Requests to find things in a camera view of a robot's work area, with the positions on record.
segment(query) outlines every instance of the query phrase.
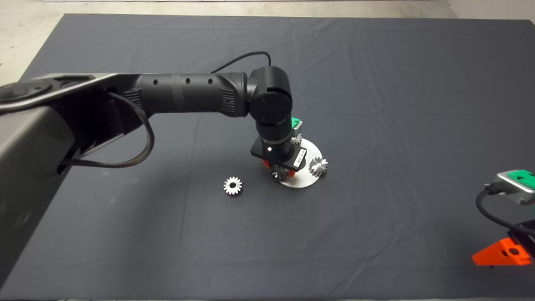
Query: orange bracket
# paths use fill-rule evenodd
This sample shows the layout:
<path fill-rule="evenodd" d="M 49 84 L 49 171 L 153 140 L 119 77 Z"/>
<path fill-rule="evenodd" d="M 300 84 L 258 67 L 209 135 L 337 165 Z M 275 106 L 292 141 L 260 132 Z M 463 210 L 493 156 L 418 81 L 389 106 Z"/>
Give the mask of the orange bracket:
<path fill-rule="evenodd" d="M 512 239 L 504 238 L 472 255 L 479 266 L 525 266 L 531 263 L 526 250 Z"/>

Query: metal gear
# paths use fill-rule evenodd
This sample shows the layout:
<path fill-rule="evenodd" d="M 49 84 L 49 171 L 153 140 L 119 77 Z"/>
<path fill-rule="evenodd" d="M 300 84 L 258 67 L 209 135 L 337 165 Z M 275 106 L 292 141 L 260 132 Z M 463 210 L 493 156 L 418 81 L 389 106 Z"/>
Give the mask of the metal gear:
<path fill-rule="evenodd" d="M 327 166 L 327 160 L 322 157 L 316 157 L 310 161 L 310 165 L 308 165 L 308 170 L 314 176 L 321 177 L 325 172 L 327 172 Z"/>
<path fill-rule="evenodd" d="M 287 169 L 278 165 L 273 165 L 271 167 L 271 177 L 277 182 L 286 182 L 290 177 L 290 174 Z"/>
<path fill-rule="evenodd" d="M 300 145 L 302 140 L 303 140 L 303 136 L 299 133 L 299 134 L 297 134 L 297 136 L 292 137 L 292 144 L 293 145 Z"/>
<path fill-rule="evenodd" d="M 241 180 L 237 177 L 230 177 L 225 181 L 225 184 L 223 185 L 223 189 L 225 192 L 234 197 L 238 194 L 240 194 L 242 190 L 243 184 L 241 183 Z"/>

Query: circular metal plate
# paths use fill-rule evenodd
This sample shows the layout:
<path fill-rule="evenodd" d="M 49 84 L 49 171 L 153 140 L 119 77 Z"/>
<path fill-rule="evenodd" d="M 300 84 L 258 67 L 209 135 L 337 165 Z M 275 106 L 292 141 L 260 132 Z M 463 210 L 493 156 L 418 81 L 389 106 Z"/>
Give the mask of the circular metal plate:
<path fill-rule="evenodd" d="M 314 184 L 319 179 L 308 171 L 308 164 L 315 157 L 323 157 L 322 153 L 312 142 L 308 141 L 307 139 L 303 138 L 301 140 L 301 146 L 307 149 L 307 155 L 305 156 L 307 163 L 303 169 L 295 173 L 293 178 L 289 178 L 286 182 L 279 182 L 284 186 L 291 188 L 304 188 Z"/>

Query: table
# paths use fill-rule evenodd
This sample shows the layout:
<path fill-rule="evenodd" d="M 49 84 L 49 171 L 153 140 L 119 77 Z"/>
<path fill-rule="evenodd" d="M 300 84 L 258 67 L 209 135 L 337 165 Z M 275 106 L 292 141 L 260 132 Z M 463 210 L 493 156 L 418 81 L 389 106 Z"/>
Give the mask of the table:
<path fill-rule="evenodd" d="M 154 116 L 141 165 L 71 170 L 0 298 L 535 297 L 534 267 L 470 259 L 506 237 L 475 208 L 482 184 L 535 170 L 529 21 L 69 14 L 23 78 L 206 72 L 253 50 L 288 73 L 325 178 L 272 182 L 249 155 L 250 117 Z M 144 138 L 90 159 L 128 158 Z M 237 198 L 223 192 L 229 176 L 243 180 Z M 532 218 L 505 199 L 488 206 Z"/>

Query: green part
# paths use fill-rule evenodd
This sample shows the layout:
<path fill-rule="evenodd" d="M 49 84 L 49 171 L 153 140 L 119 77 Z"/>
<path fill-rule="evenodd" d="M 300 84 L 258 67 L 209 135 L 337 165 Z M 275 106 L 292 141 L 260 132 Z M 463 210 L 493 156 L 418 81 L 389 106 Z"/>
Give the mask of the green part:
<path fill-rule="evenodd" d="M 299 124 L 299 119 L 292 117 L 292 128 L 296 127 Z"/>
<path fill-rule="evenodd" d="M 535 189 L 535 176 L 527 170 L 521 169 L 508 172 L 507 176 L 531 189 Z"/>

